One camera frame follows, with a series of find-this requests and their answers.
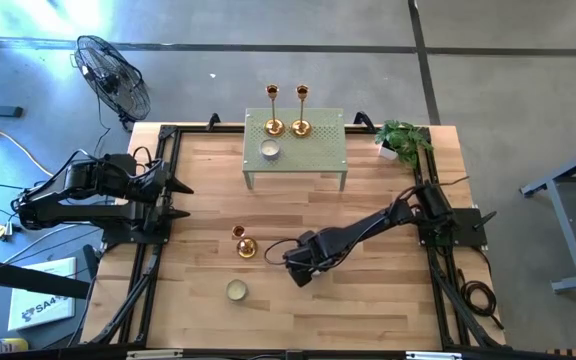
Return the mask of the green leafy plant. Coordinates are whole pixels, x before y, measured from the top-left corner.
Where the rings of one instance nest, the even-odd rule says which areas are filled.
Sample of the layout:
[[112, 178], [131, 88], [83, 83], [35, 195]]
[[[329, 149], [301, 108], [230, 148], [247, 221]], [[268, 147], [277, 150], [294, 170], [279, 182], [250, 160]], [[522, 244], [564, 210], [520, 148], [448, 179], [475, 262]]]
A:
[[418, 165], [420, 149], [433, 150], [433, 146], [420, 128], [397, 120], [384, 122], [375, 135], [375, 143], [385, 145], [396, 152], [397, 159], [410, 168]]

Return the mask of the black aluminium rig frame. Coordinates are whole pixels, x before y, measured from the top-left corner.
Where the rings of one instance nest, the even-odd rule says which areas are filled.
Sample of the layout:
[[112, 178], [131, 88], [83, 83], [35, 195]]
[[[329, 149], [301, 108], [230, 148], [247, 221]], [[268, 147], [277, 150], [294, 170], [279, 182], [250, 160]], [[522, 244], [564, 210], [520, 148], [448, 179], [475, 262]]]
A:
[[[303, 288], [261, 256], [237, 255], [236, 225], [279, 257], [302, 232], [355, 222], [410, 186], [412, 174], [379, 158], [365, 129], [349, 127], [344, 192], [327, 174], [264, 174], [248, 190], [240, 125], [178, 129], [178, 175], [194, 194], [175, 199], [190, 217], [175, 224], [163, 250], [147, 342], [84, 345], [72, 352], [74, 360], [125, 360], [129, 351], [149, 349], [182, 351], [178, 360], [405, 360], [407, 351], [486, 360], [443, 346], [426, 251], [411, 226], [360, 244], [344, 264]], [[242, 301], [227, 298], [234, 279], [248, 287]]]

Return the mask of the white printed box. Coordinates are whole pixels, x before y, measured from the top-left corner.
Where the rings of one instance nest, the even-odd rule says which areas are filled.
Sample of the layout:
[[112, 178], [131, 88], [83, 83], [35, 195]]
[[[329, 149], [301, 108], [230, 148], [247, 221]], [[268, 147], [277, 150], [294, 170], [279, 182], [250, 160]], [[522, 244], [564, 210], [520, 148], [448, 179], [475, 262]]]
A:
[[[47, 273], [58, 277], [76, 278], [77, 260], [67, 257], [59, 260], [24, 266], [24, 269]], [[64, 295], [50, 293], [52, 285], [40, 277], [31, 281], [36, 290], [14, 288], [11, 292], [7, 322], [9, 331], [18, 331], [47, 323], [72, 318], [75, 300]]]

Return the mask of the black diagonal beam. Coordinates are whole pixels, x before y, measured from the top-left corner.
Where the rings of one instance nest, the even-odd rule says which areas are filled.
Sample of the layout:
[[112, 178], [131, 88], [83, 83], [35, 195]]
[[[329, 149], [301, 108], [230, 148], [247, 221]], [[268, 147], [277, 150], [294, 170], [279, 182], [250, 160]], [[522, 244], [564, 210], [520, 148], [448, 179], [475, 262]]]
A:
[[0, 286], [30, 292], [84, 299], [89, 282], [0, 262]]

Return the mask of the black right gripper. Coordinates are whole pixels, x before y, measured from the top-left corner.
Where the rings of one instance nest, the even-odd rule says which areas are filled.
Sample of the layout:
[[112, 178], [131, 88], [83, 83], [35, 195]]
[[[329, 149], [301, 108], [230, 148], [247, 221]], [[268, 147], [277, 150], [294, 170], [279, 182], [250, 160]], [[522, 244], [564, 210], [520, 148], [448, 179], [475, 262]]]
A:
[[313, 272], [327, 271], [337, 262], [338, 255], [325, 255], [317, 239], [317, 233], [307, 231], [297, 238], [296, 247], [283, 255], [285, 267], [298, 287], [309, 284]]

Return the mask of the green perforated metal riser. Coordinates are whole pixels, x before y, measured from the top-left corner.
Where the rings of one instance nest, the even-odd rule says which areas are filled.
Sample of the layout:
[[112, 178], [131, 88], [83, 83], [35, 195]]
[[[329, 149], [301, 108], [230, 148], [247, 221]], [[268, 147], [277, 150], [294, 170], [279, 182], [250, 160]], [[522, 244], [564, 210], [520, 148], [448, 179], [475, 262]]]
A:
[[[348, 172], [343, 111], [335, 108], [307, 108], [304, 118], [311, 124], [309, 136], [301, 138], [291, 131], [291, 124], [299, 117], [299, 109], [278, 109], [277, 118], [285, 125], [278, 137], [269, 136], [264, 125], [271, 118], [269, 108], [246, 110], [242, 172], [248, 189], [254, 188], [257, 173], [333, 173], [340, 179], [339, 189], [345, 187]], [[263, 140], [274, 139], [281, 146], [277, 160], [267, 161], [259, 152]]]

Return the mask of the black floor fan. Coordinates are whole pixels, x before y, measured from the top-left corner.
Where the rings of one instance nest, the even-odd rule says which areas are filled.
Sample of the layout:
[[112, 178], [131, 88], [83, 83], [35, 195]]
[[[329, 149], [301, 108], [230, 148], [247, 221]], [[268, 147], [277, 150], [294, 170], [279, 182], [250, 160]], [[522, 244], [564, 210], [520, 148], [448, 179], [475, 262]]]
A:
[[82, 35], [73, 56], [90, 88], [117, 114], [125, 131], [146, 119], [151, 103], [142, 72], [113, 45], [98, 36]]

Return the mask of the yellow bottle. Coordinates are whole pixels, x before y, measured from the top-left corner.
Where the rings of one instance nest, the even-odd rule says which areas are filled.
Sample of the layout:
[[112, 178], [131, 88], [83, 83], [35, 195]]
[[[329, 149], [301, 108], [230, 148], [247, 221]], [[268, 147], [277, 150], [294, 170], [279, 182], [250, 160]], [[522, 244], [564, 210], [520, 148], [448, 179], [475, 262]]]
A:
[[25, 352], [29, 343], [23, 338], [0, 338], [0, 353]]

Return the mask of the brass candlestick holder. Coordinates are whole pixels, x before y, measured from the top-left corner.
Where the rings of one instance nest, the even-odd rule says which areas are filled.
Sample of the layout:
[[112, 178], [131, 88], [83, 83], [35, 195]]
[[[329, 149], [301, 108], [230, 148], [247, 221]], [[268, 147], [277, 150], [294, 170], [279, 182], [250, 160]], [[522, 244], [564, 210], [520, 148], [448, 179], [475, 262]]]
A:
[[276, 98], [278, 97], [279, 87], [276, 84], [266, 86], [266, 93], [271, 102], [271, 118], [266, 121], [264, 130], [269, 136], [280, 136], [284, 133], [284, 123], [277, 118]]
[[296, 87], [297, 97], [300, 101], [299, 117], [291, 124], [291, 131], [297, 137], [307, 137], [312, 131], [311, 124], [304, 118], [304, 105], [308, 97], [309, 87], [301, 84]]
[[232, 228], [232, 238], [236, 240], [236, 251], [244, 259], [252, 258], [256, 255], [258, 244], [255, 239], [246, 235], [246, 229], [241, 225]]

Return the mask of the white bracket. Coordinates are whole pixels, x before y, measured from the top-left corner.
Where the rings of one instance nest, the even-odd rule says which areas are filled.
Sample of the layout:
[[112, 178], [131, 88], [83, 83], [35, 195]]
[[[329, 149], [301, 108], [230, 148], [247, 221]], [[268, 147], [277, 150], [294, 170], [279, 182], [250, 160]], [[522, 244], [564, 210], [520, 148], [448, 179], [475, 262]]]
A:
[[434, 351], [407, 351], [406, 360], [463, 360], [461, 353]]
[[183, 358], [183, 352], [174, 349], [149, 349], [129, 351], [125, 360], [178, 360]]

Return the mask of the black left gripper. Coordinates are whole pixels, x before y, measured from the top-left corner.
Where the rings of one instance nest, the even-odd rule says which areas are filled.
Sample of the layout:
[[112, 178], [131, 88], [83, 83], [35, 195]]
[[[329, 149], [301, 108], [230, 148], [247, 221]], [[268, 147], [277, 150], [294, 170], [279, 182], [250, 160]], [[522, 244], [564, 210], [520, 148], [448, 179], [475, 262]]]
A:
[[[150, 167], [135, 176], [135, 201], [140, 204], [140, 227], [142, 230], [155, 230], [159, 227], [162, 212], [167, 207], [165, 199], [167, 189], [170, 192], [193, 194], [194, 191], [175, 177], [166, 162], [151, 163]], [[189, 217], [190, 213], [169, 209], [166, 221], [173, 222]]]

